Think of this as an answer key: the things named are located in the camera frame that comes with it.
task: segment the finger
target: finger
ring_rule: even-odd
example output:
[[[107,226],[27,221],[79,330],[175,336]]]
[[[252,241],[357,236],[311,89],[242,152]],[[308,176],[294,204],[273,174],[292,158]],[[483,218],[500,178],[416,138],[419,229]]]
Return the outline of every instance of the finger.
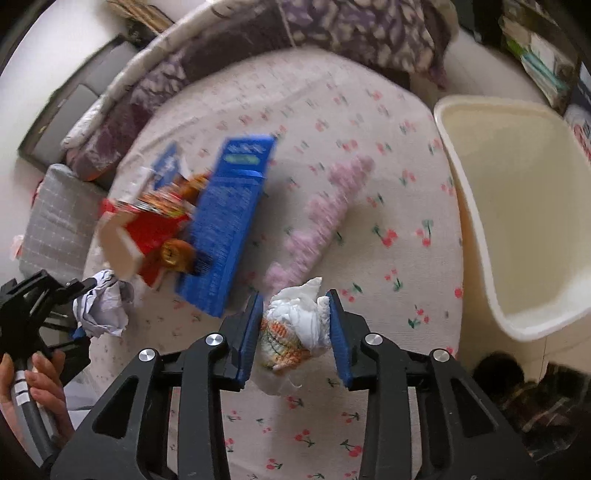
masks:
[[[66,363],[66,354],[61,350],[54,350],[53,356],[51,357],[51,364],[56,369],[57,376],[59,377],[64,371],[64,364]]]
[[[31,389],[31,396],[39,405],[53,413],[61,435],[66,440],[69,440],[74,435],[74,427],[68,414],[66,402],[55,397],[47,390],[39,390],[38,388]]]
[[[10,386],[14,379],[14,364],[12,358],[7,353],[2,357],[2,363],[0,363],[0,396],[5,401],[6,398],[10,397]]]
[[[25,379],[27,380],[29,387],[38,388],[39,390],[47,390],[54,397],[64,401],[66,400],[63,389],[56,385],[46,374],[27,370],[25,372]]]
[[[48,376],[52,382],[61,387],[60,376],[57,374],[56,368],[53,364],[40,353],[33,354],[33,366],[38,372]]]
[[[66,402],[57,398],[55,395],[52,395],[47,390],[32,388],[31,396],[33,397],[33,400],[52,412],[56,417],[68,415]]]

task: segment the metal screw head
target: metal screw head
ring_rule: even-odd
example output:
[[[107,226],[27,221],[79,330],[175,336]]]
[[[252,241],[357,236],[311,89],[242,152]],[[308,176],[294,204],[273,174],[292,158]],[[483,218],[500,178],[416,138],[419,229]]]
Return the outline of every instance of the metal screw head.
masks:
[[[435,350],[433,358],[438,362],[447,362],[449,360],[449,352],[447,350]]]
[[[155,356],[156,352],[154,352],[151,348],[143,349],[138,355],[142,362],[149,362],[150,360],[153,360]]]
[[[210,346],[216,346],[223,342],[223,336],[219,333],[212,333],[205,339],[205,343]]]
[[[368,333],[365,336],[365,343],[368,345],[381,345],[383,341],[384,339],[382,336],[378,335],[377,333]]]

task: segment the purple blanket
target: purple blanket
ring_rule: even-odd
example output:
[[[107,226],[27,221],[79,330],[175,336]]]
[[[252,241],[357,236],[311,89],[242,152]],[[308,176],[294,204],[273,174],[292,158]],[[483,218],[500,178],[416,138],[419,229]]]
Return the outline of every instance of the purple blanket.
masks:
[[[394,81],[401,72],[438,77],[450,36],[440,31],[446,26],[437,16],[434,8],[423,14],[420,0],[261,0],[206,29],[146,74],[88,141],[67,153],[67,164],[82,180],[98,178],[117,166],[154,112],[187,85],[294,45],[324,48]],[[437,31],[431,35],[429,28]]]

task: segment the gray pillow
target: gray pillow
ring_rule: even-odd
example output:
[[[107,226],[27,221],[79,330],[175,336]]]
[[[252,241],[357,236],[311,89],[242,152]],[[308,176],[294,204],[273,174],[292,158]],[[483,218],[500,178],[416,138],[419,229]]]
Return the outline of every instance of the gray pillow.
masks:
[[[105,196],[65,165],[49,167],[22,242],[20,270],[25,277],[45,269],[62,283],[81,279]]]

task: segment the handle grip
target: handle grip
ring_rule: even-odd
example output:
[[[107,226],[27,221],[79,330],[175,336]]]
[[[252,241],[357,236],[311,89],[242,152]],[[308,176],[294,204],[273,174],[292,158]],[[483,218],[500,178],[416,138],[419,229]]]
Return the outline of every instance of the handle grip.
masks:
[[[27,367],[32,369],[31,360],[27,365],[24,360],[15,359],[12,404],[25,440],[25,450],[38,466],[42,466],[47,459],[59,453],[56,446],[59,434],[53,415],[31,397],[30,387],[25,380]]]

